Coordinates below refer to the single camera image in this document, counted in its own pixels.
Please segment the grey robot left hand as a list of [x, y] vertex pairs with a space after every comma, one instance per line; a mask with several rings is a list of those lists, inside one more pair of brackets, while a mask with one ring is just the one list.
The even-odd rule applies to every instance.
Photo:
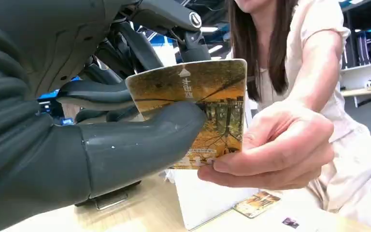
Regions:
[[0, 0], [0, 231], [162, 171], [195, 141], [206, 117], [191, 102], [143, 122], [59, 126], [41, 112], [55, 89], [84, 108], [135, 109], [123, 82], [75, 80], [94, 56], [125, 75], [162, 66], [130, 22], [176, 39], [200, 30], [173, 0]]

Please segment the person's hand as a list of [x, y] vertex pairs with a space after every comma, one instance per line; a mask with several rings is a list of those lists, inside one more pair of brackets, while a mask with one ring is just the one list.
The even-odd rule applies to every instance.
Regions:
[[317, 179], [333, 160], [333, 124], [296, 102], [280, 102], [258, 113], [240, 152], [221, 156], [198, 177], [231, 188], [299, 189]]

